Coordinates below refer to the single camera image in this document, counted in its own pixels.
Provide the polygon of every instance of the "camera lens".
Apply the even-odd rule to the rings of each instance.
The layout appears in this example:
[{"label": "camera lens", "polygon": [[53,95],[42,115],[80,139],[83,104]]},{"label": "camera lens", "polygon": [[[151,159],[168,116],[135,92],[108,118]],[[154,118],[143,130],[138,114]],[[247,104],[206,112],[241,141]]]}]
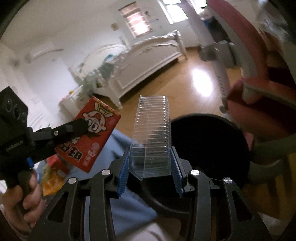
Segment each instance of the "camera lens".
[{"label": "camera lens", "polygon": [[21,120],[22,120],[23,123],[27,122],[27,114],[25,112],[22,113]]},{"label": "camera lens", "polygon": [[20,109],[18,108],[17,105],[15,105],[14,109],[13,109],[13,115],[15,116],[15,118],[18,120],[20,118]]},{"label": "camera lens", "polygon": [[10,112],[11,109],[12,109],[12,101],[11,101],[11,99],[8,99],[8,100],[6,101],[6,110],[7,110],[8,112]]}]

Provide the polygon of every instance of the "window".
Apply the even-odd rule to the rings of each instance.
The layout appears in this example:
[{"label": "window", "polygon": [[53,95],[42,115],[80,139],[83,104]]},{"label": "window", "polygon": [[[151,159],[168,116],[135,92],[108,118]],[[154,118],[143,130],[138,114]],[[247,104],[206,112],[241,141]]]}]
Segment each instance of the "window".
[{"label": "window", "polygon": [[[158,0],[161,8],[163,9],[170,24],[177,23],[188,19],[187,15],[184,13],[183,9],[177,4],[181,3],[180,0]],[[193,0],[189,2],[191,5],[195,5],[195,10],[202,12],[204,11],[201,7],[205,7],[205,0]]]},{"label": "window", "polygon": [[125,18],[126,23],[135,38],[152,31],[146,16],[142,13],[136,2],[119,9],[119,11]]},{"label": "window", "polygon": [[177,23],[188,19],[182,8],[176,3],[181,3],[180,0],[158,0],[170,24]]}]

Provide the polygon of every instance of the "silver screw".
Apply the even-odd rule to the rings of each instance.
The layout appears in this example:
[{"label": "silver screw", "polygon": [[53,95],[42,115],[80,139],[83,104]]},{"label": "silver screw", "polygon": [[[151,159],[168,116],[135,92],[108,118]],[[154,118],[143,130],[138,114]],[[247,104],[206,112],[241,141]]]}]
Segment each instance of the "silver screw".
[{"label": "silver screw", "polygon": [[190,173],[191,173],[192,175],[194,175],[194,176],[197,176],[197,175],[200,174],[200,171],[199,171],[199,170],[196,170],[196,169],[193,169],[193,170],[190,171]]},{"label": "silver screw", "polygon": [[76,181],[77,181],[76,178],[71,177],[71,178],[68,180],[68,183],[69,183],[69,184],[74,184],[74,183],[76,183]]},{"label": "silver screw", "polygon": [[109,169],[105,169],[102,171],[103,176],[108,176],[110,173],[111,173],[111,171]]},{"label": "silver screw", "polygon": [[224,182],[226,182],[226,183],[232,183],[232,179],[231,178],[229,178],[229,177],[226,177],[226,178],[224,178]]}]

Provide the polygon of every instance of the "red snack package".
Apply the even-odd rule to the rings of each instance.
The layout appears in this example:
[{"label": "red snack package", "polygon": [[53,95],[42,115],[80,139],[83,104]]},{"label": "red snack package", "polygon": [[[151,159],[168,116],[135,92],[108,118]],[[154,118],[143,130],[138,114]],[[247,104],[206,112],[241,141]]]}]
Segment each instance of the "red snack package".
[{"label": "red snack package", "polygon": [[56,146],[56,153],[81,170],[90,172],[120,117],[111,107],[92,97],[75,118],[88,121],[88,132],[72,142]]},{"label": "red snack package", "polygon": [[56,171],[61,177],[65,177],[69,173],[67,163],[60,159],[58,155],[53,155],[46,158],[48,166]]}]

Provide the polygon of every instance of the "finger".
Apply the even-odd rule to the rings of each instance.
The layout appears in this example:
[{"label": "finger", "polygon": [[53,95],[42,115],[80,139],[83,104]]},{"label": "finger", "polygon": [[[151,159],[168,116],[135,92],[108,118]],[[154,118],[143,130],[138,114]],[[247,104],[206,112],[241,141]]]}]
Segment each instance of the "finger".
[{"label": "finger", "polygon": [[42,192],[43,192],[42,187],[38,184],[35,190],[25,197],[22,203],[24,209],[27,210],[27,209],[36,207],[41,200]]},{"label": "finger", "polygon": [[27,223],[34,224],[42,215],[44,209],[46,207],[46,203],[43,199],[40,200],[40,203],[37,207],[33,208],[29,212],[27,212],[24,216],[24,219]]},{"label": "finger", "polygon": [[22,189],[19,185],[14,188],[7,189],[2,197],[5,209],[13,209],[15,205],[22,200]]},{"label": "finger", "polygon": [[29,186],[31,188],[31,190],[35,190],[35,188],[37,187],[37,173],[34,171],[32,172],[32,176],[29,180]]},{"label": "finger", "polygon": [[37,221],[34,222],[34,223],[31,223],[31,224],[30,224],[30,227],[31,227],[31,228],[34,228],[34,226],[35,226],[36,223],[37,223]]}]

